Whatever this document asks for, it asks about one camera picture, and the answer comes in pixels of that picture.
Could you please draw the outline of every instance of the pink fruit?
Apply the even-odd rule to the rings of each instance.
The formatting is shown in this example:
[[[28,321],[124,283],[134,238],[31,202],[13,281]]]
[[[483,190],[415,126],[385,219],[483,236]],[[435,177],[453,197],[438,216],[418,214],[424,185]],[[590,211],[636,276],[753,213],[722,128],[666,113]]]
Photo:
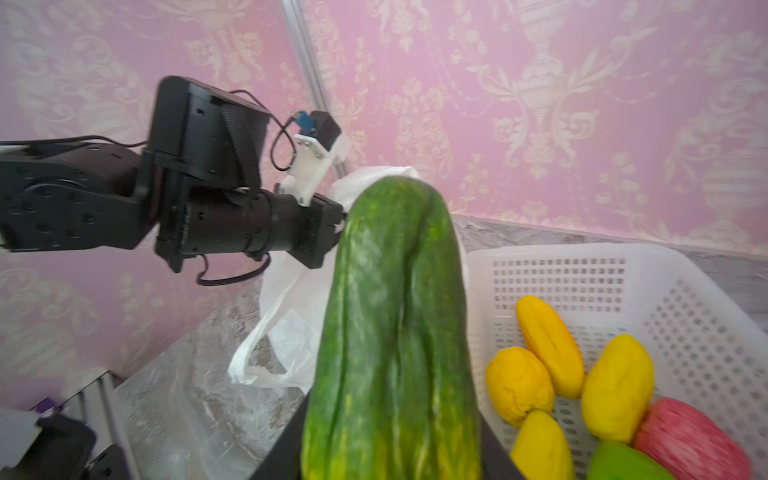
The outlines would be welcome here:
[[[648,411],[634,447],[677,480],[750,480],[750,458],[702,412],[675,399]]]

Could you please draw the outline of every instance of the black cable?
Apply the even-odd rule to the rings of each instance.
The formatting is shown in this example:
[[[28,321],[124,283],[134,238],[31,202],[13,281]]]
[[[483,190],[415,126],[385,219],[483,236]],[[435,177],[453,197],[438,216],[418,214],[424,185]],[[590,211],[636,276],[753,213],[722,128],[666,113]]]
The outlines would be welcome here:
[[[102,137],[101,135],[83,135],[81,137],[66,137],[66,138],[47,138],[45,140],[20,140],[20,141],[0,141],[0,145],[44,145],[44,144],[67,144],[75,141],[86,140],[102,140],[111,144],[120,145],[121,147],[133,148],[146,145],[147,141],[141,141],[137,144],[122,144],[119,141],[112,140],[109,137]]]
[[[272,111],[265,107],[263,103],[259,101],[258,98],[254,97],[253,94],[251,94],[248,90],[238,89],[238,90],[232,90],[230,91],[231,94],[245,94],[250,97],[251,100],[253,100],[253,103],[259,105],[261,108],[269,112],[270,118],[275,121],[276,124],[280,126],[280,131],[277,132],[277,136],[275,136],[275,139],[272,140],[272,147],[270,148],[270,161],[272,162],[272,166],[275,167],[278,171],[284,172],[288,171],[292,166],[293,162],[296,160],[296,144],[293,143],[293,139],[291,138],[290,134],[288,133],[288,128],[291,123],[296,120],[295,118],[291,117],[286,121],[285,124],[280,123],[280,120],[277,119],[272,114]],[[290,142],[290,146],[293,149],[293,155],[290,158],[290,162],[288,163],[287,167],[278,167],[277,163],[275,163],[275,146],[277,145],[277,141],[280,139],[280,135],[285,135],[288,141]]]
[[[232,276],[231,278],[220,278],[216,280],[203,280],[203,277],[208,272],[208,259],[205,255],[200,255],[201,257],[203,257],[203,263],[205,264],[205,268],[203,269],[202,272],[197,274],[197,285],[202,285],[202,286],[231,285],[233,283],[244,282],[246,280],[256,278],[257,276],[264,273],[264,270],[266,270],[266,268],[270,265],[272,261],[272,257],[270,257],[269,252],[265,253],[264,255],[266,256],[266,259],[254,271],[244,273],[243,275]]]

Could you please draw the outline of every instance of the white bracket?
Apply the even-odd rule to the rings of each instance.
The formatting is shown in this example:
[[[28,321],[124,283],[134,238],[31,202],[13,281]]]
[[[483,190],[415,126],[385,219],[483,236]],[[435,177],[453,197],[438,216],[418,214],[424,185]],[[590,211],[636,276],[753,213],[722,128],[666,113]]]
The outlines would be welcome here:
[[[293,195],[299,205],[308,207],[312,203],[317,186],[331,166],[346,159],[352,142],[341,133],[328,151],[315,137],[296,135],[294,139],[296,160],[293,161],[288,177],[280,184],[280,193]]]

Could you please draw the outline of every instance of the table surface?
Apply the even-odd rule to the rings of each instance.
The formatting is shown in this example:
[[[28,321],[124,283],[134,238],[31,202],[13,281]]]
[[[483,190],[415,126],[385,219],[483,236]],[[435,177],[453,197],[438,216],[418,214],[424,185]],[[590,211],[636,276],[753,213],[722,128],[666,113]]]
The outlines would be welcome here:
[[[598,237],[455,217],[468,252],[511,245],[608,242]],[[768,332],[768,260],[677,249]],[[222,306],[117,388],[118,408],[146,480],[248,478],[277,440],[303,395],[235,385],[234,350],[259,321],[261,280]],[[282,368],[262,341],[251,359]]]

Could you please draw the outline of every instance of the robotic arm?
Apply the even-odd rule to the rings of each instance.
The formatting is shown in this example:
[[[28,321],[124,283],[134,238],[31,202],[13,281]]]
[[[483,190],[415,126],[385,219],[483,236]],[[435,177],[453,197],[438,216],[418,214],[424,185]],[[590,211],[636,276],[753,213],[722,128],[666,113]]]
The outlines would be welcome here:
[[[133,249],[160,224],[155,253],[174,272],[185,259],[243,252],[261,261],[286,250],[309,268],[339,239],[343,208],[315,194],[349,140],[326,112],[296,120],[299,150],[288,178],[261,188],[259,157],[271,114],[234,94],[182,77],[158,89],[141,155],[116,144],[35,141],[0,154],[0,233],[14,252]]]

